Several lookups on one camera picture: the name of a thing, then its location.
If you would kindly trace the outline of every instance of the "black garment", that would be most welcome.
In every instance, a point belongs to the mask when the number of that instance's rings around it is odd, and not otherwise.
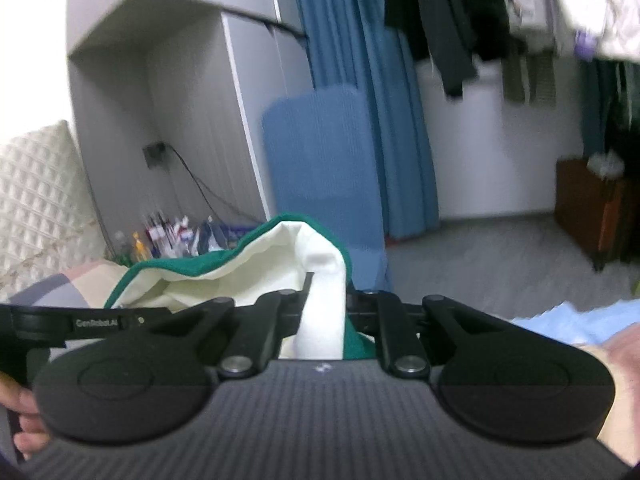
[[[607,120],[612,103],[616,100],[618,85],[616,62],[594,59],[580,62],[580,100],[582,105],[582,156],[607,151]]]
[[[474,51],[482,60],[509,54],[509,16],[504,0],[462,0],[471,27],[478,36]]]
[[[406,34],[414,59],[424,59],[428,47],[447,96],[462,97],[462,83],[477,76],[476,36],[462,0],[385,0],[385,24]]]
[[[605,150],[614,150],[625,163],[625,176],[640,176],[640,65],[597,61],[601,73],[600,94],[605,96],[607,65],[612,65],[612,94],[605,127]]]
[[[385,0],[385,25],[404,32],[416,61],[429,57],[418,0]]]
[[[462,83],[476,78],[471,61],[475,34],[462,0],[418,0],[420,20],[434,64],[442,76],[444,91],[462,95]]]

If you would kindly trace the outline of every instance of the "black cable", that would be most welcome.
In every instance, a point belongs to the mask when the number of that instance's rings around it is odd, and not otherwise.
[[[252,216],[249,213],[243,212],[242,210],[238,209],[236,206],[234,206],[233,204],[229,203],[227,200],[225,200],[221,196],[219,196],[216,193],[214,193],[213,190],[207,185],[206,182],[204,182],[199,176],[196,176],[196,175],[193,174],[193,172],[190,170],[190,168],[188,167],[187,163],[182,158],[180,153],[178,153],[178,151],[172,145],[170,145],[168,142],[166,142],[165,144],[180,159],[182,165],[184,166],[184,169],[189,172],[189,175],[191,176],[191,178],[195,182],[196,186],[198,186],[198,189],[200,190],[200,193],[201,193],[202,197],[204,198],[205,202],[207,203],[209,208],[213,211],[213,214],[216,216],[216,218],[218,219],[218,221],[220,223],[223,223],[223,222],[220,219],[220,216],[213,209],[213,206],[209,203],[209,200],[207,200],[207,198],[205,197],[204,192],[203,192],[202,188],[200,187],[201,185],[204,186],[204,188],[207,191],[209,191],[209,193],[212,195],[213,198],[215,198],[216,200],[219,200],[220,202],[222,202],[225,206],[227,206],[229,209],[231,209],[231,211],[236,213],[238,216],[241,216],[241,217],[243,217],[243,218],[245,218],[247,220],[250,220],[251,222],[255,222],[256,224],[262,224],[263,223],[263,220],[259,220],[255,216]]]
[[[218,222],[220,222],[222,224],[222,218],[220,218],[220,216],[218,215],[218,213],[216,213],[216,210],[213,209],[213,206],[211,205],[211,202],[209,202],[209,199],[207,198],[207,196],[204,194],[204,191],[202,190],[202,186],[200,185],[200,183],[198,182],[198,178],[193,174],[193,171],[191,171],[191,169],[189,168],[189,165],[185,162],[185,160],[182,158],[182,155],[180,153],[178,153],[178,150],[176,150],[172,145],[170,145],[168,142],[165,143],[165,145],[172,150],[172,152],[175,153],[175,156],[177,156],[180,159],[180,162],[182,163],[182,165],[184,166],[184,169],[187,170],[187,173],[189,173],[191,179],[194,181],[194,183],[196,184],[196,186],[198,186],[198,191],[200,192],[200,194],[202,195],[202,198],[204,199],[204,201],[207,203],[207,205],[209,206],[209,209],[211,209],[211,212],[213,213],[213,216],[216,217],[216,220],[218,220]]]
[[[222,202],[224,205],[226,205],[229,209],[231,209],[231,211],[233,211],[234,213],[236,213],[238,216],[244,217],[247,220],[250,220],[251,222],[255,222],[257,224],[262,224],[264,222],[264,220],[258,220],[255,216],[250,215],[249,213],[245,213],[241,210],[239,210],[236,206],[234,206],[233,204],[227,202],[224,198],[222,198],[221,196],[216,195],[209,186],[207,186],[207,183],[204,182],[199,176],[196,177],[198,179],[198,181],[204,186],[204,189],[206,189],[207,191],[209,191],[209,193],[212,195],[213,198],[215,198],[216,200],[219,200],[220,202]]]

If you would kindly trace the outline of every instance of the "wooden cabinet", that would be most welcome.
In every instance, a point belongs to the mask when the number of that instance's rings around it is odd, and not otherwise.
[[[636,181],[603,180],[587,169],[585,160],[558,161],[556,221],[592,259],[595,270],[625,256],[639,203]]]

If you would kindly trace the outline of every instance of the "hand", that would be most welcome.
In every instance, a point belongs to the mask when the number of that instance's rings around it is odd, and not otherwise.
[[[20,415],[22,431],[14,435],[14,444],[25,459],[29,459],[32,453],[45,447],[50,437],[40,420],[33,393],[2,372],[0,372],[0,404]]]

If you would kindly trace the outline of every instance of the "white wall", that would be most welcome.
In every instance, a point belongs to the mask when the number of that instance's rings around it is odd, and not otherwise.
[[[430,63],[418,66],[441,218],[553,210],[556,160],[582,155],[577,63],[555,67],[557,103],[545,108],[506,103],[499,64],[461,102],[447,101]]]
[[[65,15],[66,0],[0,0],[0,142],[72,123]]]

